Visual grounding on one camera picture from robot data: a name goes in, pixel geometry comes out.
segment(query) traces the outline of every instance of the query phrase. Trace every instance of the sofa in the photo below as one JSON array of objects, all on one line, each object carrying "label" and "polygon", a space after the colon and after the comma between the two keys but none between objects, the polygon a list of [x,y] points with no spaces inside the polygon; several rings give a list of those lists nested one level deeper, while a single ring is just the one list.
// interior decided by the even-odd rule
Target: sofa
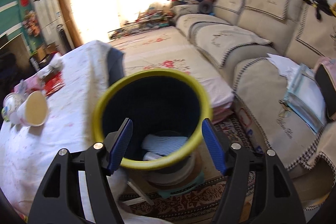
[{"label": "sofa", "polygon": [[336,58],[336,18],[321,12],[317,20],[316,8],[302,0],[216,0],[215,16],[197,14],[197,5],[172,9],[176,28],[232,87],[234,111],[255,150],[273,149],[303,208],[319,208],[335,184],[336,123],[314,134],[293,111],[283,115],[287,79],[266,58],[309,68],[320,56]]}]

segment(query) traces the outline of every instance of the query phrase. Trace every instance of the yellow rim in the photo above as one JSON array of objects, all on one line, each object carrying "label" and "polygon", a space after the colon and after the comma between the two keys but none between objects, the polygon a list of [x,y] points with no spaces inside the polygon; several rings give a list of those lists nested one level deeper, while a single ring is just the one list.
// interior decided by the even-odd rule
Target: yellow rim
[{"label": "yellow rim", "polygon": [[201,84],[197,82],[197,80],[186,73],[180,72],[178,70],[173,69],[150,69],[137,72],[133,75],[128,77],[124,77],[114,83],[99,99],[94,113],[93,113],[93,122],[92,122],[92,132],[93,138],[95,142],[102,142],[104,140],[104,135],[102,131],[102,115],[103,112],[110,101],[110,99],[124,86],[128,85],[129,83],[139,80],[145,77],[151,76],[170,76],[175,79],[178,79],[186,84],[188,84],[196,93],[197,98],[200,103],[201,114],[200,119],[197,124],[196,130],[188,139],[187,143],[181,147],[179,150],[171,153],[170,155],[160,158],[158,160],[151,160],[151,161],[136,161],[123,158],[121,161],[121,166],[128,168],[128,169],[136,169],[136,170],[155,170],[161,169],[167,166],[170,166],[174,163],[177,163],[188,156],[192,151],[194,151],[200,142],[203,139],[202,136],[202,121],[205,118],[212,118],[212,111],[210,108],[208,95]]}]

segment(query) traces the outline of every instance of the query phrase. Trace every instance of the red pompom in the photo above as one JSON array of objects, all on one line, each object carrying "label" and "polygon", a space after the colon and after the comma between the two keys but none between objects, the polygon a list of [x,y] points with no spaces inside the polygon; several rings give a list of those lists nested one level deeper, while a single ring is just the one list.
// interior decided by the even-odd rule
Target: red pompom
[{"label": "red pompom", "polygon": [[20,0],[21,6],[26,7],[29,4],[29,0]]}]

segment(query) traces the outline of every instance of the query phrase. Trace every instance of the silver bolt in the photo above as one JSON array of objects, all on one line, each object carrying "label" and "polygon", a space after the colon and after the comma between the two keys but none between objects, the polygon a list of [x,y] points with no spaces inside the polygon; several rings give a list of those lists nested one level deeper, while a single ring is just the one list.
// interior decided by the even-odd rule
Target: silver bolt
[{"label": "silver bolt", "polygon": [[274,157],[275,156],[275,151],[270,149],[270,150],[267,150],[267,155],[268,156],[271,156],[271,157]]},{"label": "silver bolt", "polygon": [[234,150],[239,150],[239,149],[241,149],[241,145],[239,144],[239,143],[233,143],[232,145],[231,145],[231,147],[232,147],[232,149],[234,149]]},{"label": "silver bolt", "polygon": [[58,151],[58,154],[60,156],[64,156],[67,153],[67,150],[65,148],[61,149],[60,151]]},{"label": "silver bolt", "polygon": [[95,143],[95,144],[93,145],[93,148],[98,150],[98,149],[101,149],[103,146],[104,146],[104,145],[103,145],[102,143]]}]

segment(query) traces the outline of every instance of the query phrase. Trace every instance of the white paper cup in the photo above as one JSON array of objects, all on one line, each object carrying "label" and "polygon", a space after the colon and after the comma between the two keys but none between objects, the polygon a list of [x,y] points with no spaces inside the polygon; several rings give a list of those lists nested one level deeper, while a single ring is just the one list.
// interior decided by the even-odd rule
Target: white paper cup
[{"label": "white paper cup", "polygon": [[1,110],[3,119],[13,124],[20,124],[17,110],[24,101],[24,98],[18,93],[12,92],[8,94],[3,101],[3,109]]},{"label": "white paper cup", "polygon": [[48,113],[47,99],[40,91],[31,93],[17,110],[20,123],[28,127],[39,127],[43,125],[47,120]]}]

